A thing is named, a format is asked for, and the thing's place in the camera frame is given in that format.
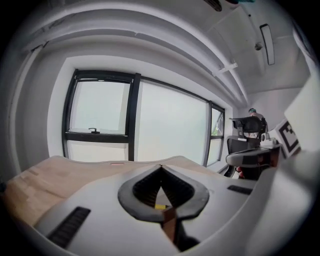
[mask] desk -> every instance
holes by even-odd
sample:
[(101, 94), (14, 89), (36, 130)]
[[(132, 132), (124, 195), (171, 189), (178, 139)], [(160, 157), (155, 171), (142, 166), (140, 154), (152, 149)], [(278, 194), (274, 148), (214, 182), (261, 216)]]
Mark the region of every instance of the desk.
[(1, 197), (13, 216), (34, 226), (54, 205), (69, 198), (90, 182), (159, 164), (178, 166), (227, 179), (183, 156), (151, 162), (108, 161), (99, 163), (76, 162), (62, 156), (53, 156), (9, 180), (7, 189)]

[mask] ceiling light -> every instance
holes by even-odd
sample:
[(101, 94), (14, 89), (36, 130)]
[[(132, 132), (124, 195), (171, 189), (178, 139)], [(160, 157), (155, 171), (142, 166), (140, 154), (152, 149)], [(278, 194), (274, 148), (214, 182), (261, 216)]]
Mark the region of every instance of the ceiling light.
[(270, 27), (268, 24), (264, 24), (260, 26), (260, 30), (263, 36), (268, 64), (273, 65), (275, 64), (275, 50)]

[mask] vent slot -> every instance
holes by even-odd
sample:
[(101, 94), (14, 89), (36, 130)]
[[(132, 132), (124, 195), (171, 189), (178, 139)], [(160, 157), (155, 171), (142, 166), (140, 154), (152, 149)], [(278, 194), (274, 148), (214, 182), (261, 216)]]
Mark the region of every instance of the vent slot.
[(228, 190), (234, 191), (234, 192), (238, 192), (241, 194), (245, 194), (245, 195), (250, 195), (252, 192), (251, 188), (246, 188), (246, 187), (242, 187), (242, 186), (236, 186), (236, 185), (231, 185), (228, 187)]
[(194, 196), (195, 189), (189, 183), (178, 178), (167, 170), (162, 170), (161, 186), (163, 191), (172, 206), (174, 208), (178, 208)]
[(161, 169), (157, 169), (132, 188), (134, 196), (142, 203), (155, 208), (157, 194), (161, 186)]
[(90, 212), (90, 209), (78, 206), (47, 238), (57, 246), (65, 249), (85, 222)]

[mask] window frame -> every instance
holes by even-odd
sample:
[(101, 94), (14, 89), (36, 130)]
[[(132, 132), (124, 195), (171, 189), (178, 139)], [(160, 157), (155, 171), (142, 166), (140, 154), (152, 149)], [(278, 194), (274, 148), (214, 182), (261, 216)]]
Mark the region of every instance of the window frame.
[[(222, 135), (212, 135), (212, 109), (213, 110), (217, 110), (220, 112), (220, 115), (216, 121), (215, 126), (218, 125), (219, 119), (223, 118), (223, 133)], [(206, 143), (206, 148), (205, 148), (205, 155), (204, 155), (204, 161), (203, 161), (203, 166), (208, 167), (211, 166), (213, 164), (215, 164), (218, 161), (221, 161), (221, 157), (222, 157), (222, 151), (223, 151), (223, 147), (224, 147), (224, 141), (225, 141), (225, 109), (218, 106), (217, 104), (213, 103), (212, 101), (208, 102), (208, 128), (207, 128), (207, 143)], [(219, 156), (218, 159), (209, 164), (208, 165), (208, 159), (209, 159), (209, 151), (210, 151), (210, 144), (211, 144), (211, 140), (221, 140), (220, 143), (220, 149), (219, 149)]]
[[(78, 70), (76, 69), (72, 75), (68, 91), (64, 101), (62, 116), (62, 148), (63, 155), (69, 158), (68, 142), (81, 141), (94, 143), (125, 143), (128, 144), (128, 160), (134, 160), (135, 153), (135, 129), (136, 129), (136, 113), (138, 103), (138, 93), (140, 86), (141, 74), (130, 74), (116, 71), (104, 70)], [(108, 133), (86, 133), (69, 131), (72, 104), (79, 82), (115, 82), (129, 84), (129, 95), (125, 117), (125, 133), (124, 134), (108, 134)]]
[[(125, 119), (125, 134), (108, 134), (108, 133), (83, 133), (69, 131), (70, 128), (70, 118), (72, 111), (72, 104), (77, 88), (78, 82), (92, 82), (101, 81), (104, 82), (118, 82), (118, 83), (129, 83), (129, 95), (126, 110)], [(137, 117), (137, 105), (138, 96), (140, 89), (140, 82), (148, 82), (156, 86), (162, 86), (174, 91), (184, 93), (186, 95), (195, 97), (202, 100), (208, 105), (207, 113), (207, 133), (206, 142), (204, 149), (203, 166), (208, 166), (209, 150), (211, 140), (221, 139), (219, 157), (217, 161), (221, 160), (223, 145), (224, 145), (224, 135), (225, 135), (225, 109), (213, 103), (212, 101), (205, 99), (193, 92), (186, 89), (180, 88), (178, 86), (159, 81), (153, 78), (142, 76), (139, 73), (130, 74), (117, 71), (105, 71), (105, 70), (78, 70), (76, 69), (72, 75), (67, 94), (64, 101), (63, 116), (62, 116), (62, 148), (63, 155), (69, 158), (68, 143), (67, 141), (81, 141), (81, 142), (94, 142), (94, 143), (121, 143), (128, 144), (128, 160), (135, 160), (135, 133), (136, 133), (136, 117)], [(212, 109), (221, 112), (223, 115), (223, 134), (222, 135), (211, 135), (212, 132)]]

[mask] window latch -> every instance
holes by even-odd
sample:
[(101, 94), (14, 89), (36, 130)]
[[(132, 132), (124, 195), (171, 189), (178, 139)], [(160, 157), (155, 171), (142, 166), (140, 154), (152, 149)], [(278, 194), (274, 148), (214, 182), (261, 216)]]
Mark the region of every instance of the window latch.
[(89, 128), (89, 130), (94, 129), (91, 131), (92, 134), (100, 134), (100, 131), (97, 131), (97, 128)]

